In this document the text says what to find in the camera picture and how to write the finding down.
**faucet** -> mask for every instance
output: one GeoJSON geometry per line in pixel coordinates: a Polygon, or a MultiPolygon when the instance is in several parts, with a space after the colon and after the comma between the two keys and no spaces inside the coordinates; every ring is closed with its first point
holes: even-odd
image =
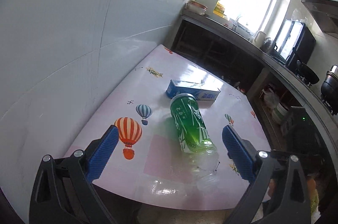
{"type": "Polygon", "coordinates": [[[234,22],[234,25],[233,25],[233,28],[232,28],[232,30],[233,30],[234,32],[236,31],[238,20],[239,20],[241,17],[243,17],[243,16],[242,16],[242,15],[237,16],[237,18],[236,18],[236,20],[235,20],[235,22],[234,22]]]}

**yellow bottle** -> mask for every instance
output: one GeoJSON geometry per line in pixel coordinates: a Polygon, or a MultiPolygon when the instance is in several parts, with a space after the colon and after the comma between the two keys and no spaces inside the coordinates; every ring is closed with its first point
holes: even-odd
{"type": "Polygon", "coordinates": [[[216,7],[215,7],[215,9],[214,9],[214,11],[213,11],[213,13],[214,13],[214,14],[217,14],[217,15],[220,16],[220,17],[223,17],[224,11],[225,11],[224,6],[223,6],[221,3],[219,3],[219,0],[218,0],[218,2],[217,2],[217,4],[216,4],[216,7]]]}

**blue gripper pad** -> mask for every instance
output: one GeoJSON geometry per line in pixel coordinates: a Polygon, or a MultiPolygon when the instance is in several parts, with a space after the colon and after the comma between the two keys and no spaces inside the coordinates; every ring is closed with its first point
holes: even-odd
{"type": "Polygon", "coordinates": [[[87,161],[86,179],[92,183],[94,179],[98,179],[104,170],[112,152],[119,141],[119,131],[115,126],[111,126],[108,131],[99,140],[101,141],[91,157],[87,161]]]}
{"type": "Polygon", "coordinates": [[[253,182],[256,179],[254,172],[256,149],[249,141],[241,139],[229,125],[223,128],[222,140],[241,177],[250,183],[253,182]]]}

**white table surface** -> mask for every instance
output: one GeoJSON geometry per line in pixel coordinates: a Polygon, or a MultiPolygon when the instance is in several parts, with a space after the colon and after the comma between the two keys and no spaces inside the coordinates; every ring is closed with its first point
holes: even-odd
{"type": "Polygon", "coordinates": [[[143,203],[177,209],[216,210],[234,208],[248,182],[233,169],[222,142],[223,127],[233,127],[257,150],[270,151],[262,127],[246,96],[206,70],[159,45],[102,103],[69,148],[66,156],[101,138],[120,117],[134,119],[142,135],[132,146],[133,159],[123,155],[124,143],[118,142],[102,175],[94,184],[120,196],[143,203]],[[171,79],[201,82],[217,86],[221,93],[215,102],[198,101],[209,136],[219,153],[216,176],[219,182],[207,193],[200,192],[192,175],[183,168],[182,153],[175,123],[170,114],[170,99],[165,91],[171,79]],[[139,104],[153,113],[148,125],[136,112],[139,104]],[[231,116],[229,122],[225,115],[231,116]]]}

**box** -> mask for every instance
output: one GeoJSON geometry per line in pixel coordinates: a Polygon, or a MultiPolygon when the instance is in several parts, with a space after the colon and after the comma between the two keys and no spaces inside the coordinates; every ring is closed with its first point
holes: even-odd
{"type": "Polygon", "coordinates": [[[183,92],[192,94],[196,100],[215,101],[221,91],[219,88],[206,86],[204,83],[170,80],[166,90],[166,94],[169,98],[173,98],[175,95],[183,92]]]}

